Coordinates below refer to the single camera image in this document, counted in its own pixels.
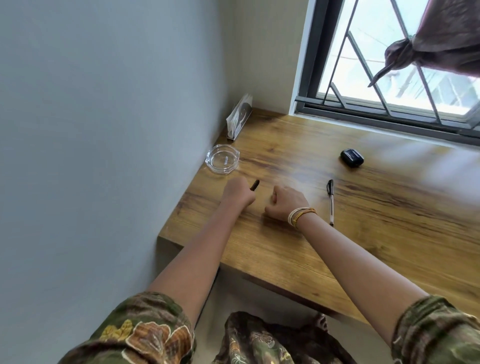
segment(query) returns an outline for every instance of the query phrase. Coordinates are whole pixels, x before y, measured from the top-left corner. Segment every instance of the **glass ashtray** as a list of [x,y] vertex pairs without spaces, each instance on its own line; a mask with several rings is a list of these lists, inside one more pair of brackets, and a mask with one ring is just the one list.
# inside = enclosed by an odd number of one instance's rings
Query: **glass ashtray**
[[207,153],[205,163],[215,173],[229,174],[238,165],[240,152],[228,144],[217,144]]

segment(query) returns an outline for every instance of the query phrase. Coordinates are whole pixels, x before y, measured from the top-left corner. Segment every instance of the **white bracelet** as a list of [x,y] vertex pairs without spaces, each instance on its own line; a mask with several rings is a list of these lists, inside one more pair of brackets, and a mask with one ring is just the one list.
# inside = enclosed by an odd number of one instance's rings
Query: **white bracelet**
[[290,215],[288,216],[288,223],[293,226],[293,223],[292,223],[292,217],[293,215],[295,215],[295,213],[299,212],[299,211],[302,211],[302,210],[308,210],[310,209],[310,207],[300,207],[300,208],[296,208],[295,210],[293,210],[292,212],[290,212]]

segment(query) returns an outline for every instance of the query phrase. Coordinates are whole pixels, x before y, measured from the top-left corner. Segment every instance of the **camouflage sleeve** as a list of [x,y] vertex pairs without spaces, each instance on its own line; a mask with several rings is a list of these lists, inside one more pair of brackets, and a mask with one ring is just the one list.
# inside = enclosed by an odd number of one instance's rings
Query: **camouflage sleeve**
[[399,319],[392,358],[395,364],[480,363],[480,324],[443,297],[424,298]]
[[163,294],[144,292],[120,303],[59,364],[186,364],[194,350],[193,329],[182,308]]

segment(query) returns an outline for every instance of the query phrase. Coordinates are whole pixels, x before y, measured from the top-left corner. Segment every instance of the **curtain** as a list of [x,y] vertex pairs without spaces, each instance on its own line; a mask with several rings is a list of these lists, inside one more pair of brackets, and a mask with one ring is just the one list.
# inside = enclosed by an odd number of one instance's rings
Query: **curtain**
[[385,67],[369,87],[412,63],[480,77],[480,0],[430,0],[416,35],[385,50]]

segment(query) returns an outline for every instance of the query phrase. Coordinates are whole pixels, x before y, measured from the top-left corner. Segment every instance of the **wall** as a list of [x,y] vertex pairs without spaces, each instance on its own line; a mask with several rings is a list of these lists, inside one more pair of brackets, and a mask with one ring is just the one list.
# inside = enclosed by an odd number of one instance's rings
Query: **wall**
[[288,113],[309,0],[236,0],[237,94]]
[[156,235],[231,108],[221,12],[1,3],[3,363],[56,362],[156,274]]

